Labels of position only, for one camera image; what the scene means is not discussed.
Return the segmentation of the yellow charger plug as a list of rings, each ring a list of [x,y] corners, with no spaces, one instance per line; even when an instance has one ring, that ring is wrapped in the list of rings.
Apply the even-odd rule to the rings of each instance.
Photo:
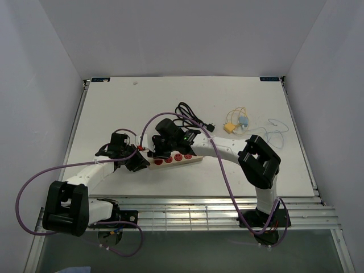
[[[235,133],[236,130],[236,125],[231,123],[231,122],[227,122],[224,124],[224,130],[228,133],[228,134],[233,134]]]

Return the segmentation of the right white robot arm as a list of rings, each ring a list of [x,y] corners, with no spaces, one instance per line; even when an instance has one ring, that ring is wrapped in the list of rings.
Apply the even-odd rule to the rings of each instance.
[[[255,187],[258,222],[270,226],[278,218],[276,180],[281,163],[277,153],[258,135],[248,139],[213,137],[201,130],[179,128],[165,118],[160,121],[150,142],[143,141],[149,149],[148,157],[168,159],[176,151],[182,155],[210,156],[239,165],[247,181]]]

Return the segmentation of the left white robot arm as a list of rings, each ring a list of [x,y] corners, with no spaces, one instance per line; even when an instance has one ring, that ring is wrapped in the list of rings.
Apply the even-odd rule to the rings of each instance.
[[[110,142],[103,145],[94,162],[65,181],[54,181],[48,189],[42,226],[46,230],[84,234],[87,227],[103,222],[108,227],[121,226],[124,220],[118,203],[109,198],[89,198],[95,187],[121,166],[129,171],[147,168],[150,162],[137,146],[129,143],[129,136],[114,132]]]

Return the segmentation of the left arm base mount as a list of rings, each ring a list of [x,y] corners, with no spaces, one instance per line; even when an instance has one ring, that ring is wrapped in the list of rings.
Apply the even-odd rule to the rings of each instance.
[[[138,223],[138,214],[137,210],[114,210],[111,213],[111,217],[106,220],[101,220],[102,224],[95,224],[95,228],[109,228],[109,229],[119,229],[119,228],[133,228],[130,224],[105,224],[105,222],[132,222],[134,224]]]

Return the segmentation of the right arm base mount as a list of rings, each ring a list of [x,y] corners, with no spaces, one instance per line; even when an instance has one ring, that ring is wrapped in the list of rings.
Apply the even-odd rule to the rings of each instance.
[[[263,213],[258,209],[241,210],[246,222],[251,228],[263,228],[268,220],[269,214]],[[285,209],[275,209],[273,216],[268,224],[268,229],[273,227],[284,228],[288,222],[288,227],[291,227],[291,220],[286,215]]]

